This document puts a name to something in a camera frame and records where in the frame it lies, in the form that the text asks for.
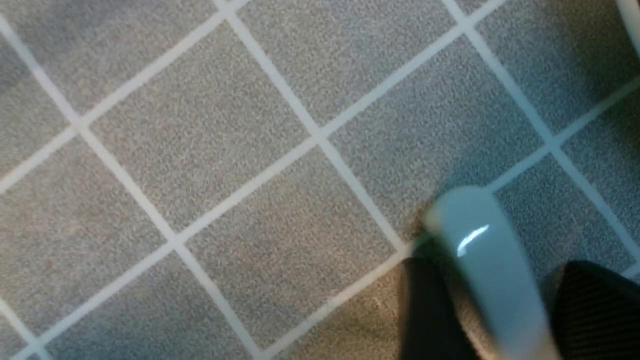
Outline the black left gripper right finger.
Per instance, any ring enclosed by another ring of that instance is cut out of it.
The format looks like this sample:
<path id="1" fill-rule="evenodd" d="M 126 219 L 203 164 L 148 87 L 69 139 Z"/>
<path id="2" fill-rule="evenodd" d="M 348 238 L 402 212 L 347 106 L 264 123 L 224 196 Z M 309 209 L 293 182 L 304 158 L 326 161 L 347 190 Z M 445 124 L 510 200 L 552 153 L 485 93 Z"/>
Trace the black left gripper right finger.
<path id="1" fill-rule="evenodd" d="M 564 360 L 638 360 L 640 288 L 587 260 L 563 268 L 551 328 Z"/>

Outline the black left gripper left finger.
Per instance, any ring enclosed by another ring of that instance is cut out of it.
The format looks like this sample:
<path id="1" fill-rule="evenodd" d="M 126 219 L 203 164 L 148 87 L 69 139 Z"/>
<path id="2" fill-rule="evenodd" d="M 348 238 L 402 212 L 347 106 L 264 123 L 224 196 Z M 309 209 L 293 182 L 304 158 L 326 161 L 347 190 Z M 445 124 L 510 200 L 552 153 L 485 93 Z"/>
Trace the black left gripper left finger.
<path id="1" fill-rule="evenodd" d="M 438 266 L 410 257 L 402 262 L 402 358 L 477 360 L 458 320 Z"/>

